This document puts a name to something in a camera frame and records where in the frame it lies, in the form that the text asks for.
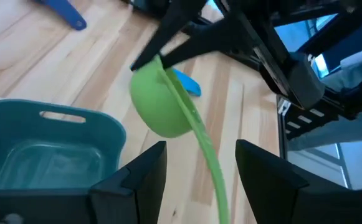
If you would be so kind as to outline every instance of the wooden surface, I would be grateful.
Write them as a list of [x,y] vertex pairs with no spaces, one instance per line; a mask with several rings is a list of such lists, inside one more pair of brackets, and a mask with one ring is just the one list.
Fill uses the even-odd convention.
[[[162,138],[131,104],[128,69],[157,22],[118,0],[74,0],[87,29],[77,32],[47,7],[0,1],[0,98],[23,98],[103,111],[121,121],[126,164]],[[204,16],[221,16],[210,7]],[[185,41],[177,35],[166,50]],[[194,102],[212,137],[224,172],[232,223],[253,223],[234,159],[236,139],[278,154],[275,96],[260,75],[219,53],[176,66],[200,85]],[[160,224],[217,223],[209,171],[192,133],[168,141],[168,175]]]

